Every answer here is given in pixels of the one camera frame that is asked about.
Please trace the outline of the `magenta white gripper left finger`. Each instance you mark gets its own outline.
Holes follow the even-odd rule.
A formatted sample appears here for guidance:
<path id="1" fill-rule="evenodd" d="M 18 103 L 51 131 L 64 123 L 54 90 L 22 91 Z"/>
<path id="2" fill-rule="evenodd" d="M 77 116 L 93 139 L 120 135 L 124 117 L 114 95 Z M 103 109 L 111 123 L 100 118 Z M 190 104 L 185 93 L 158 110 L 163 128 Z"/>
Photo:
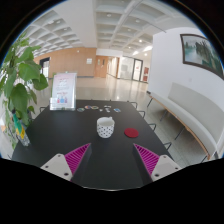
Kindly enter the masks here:
<path id="1" fill-rule="evenodd" d="M 69 153 L 56 154 L 42 169 L 68 181 L 80 181 L 91 156 L 91 144 L 87 143 Z"/>

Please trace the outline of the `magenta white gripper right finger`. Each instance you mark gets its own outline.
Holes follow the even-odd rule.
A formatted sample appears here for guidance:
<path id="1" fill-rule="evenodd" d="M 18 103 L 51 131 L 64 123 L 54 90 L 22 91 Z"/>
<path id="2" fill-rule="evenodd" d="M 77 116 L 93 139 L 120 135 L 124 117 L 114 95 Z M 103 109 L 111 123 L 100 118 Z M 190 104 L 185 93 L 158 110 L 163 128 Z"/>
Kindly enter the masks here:
<path id="1" fill-rule="evenodd" d="M 147 174 L 153 181 L 157 181 L 181 170 L 181 167 L 167 155 L 159 156 L 138 144 L 135 144 L 134 148 L 138 153 Z"/>

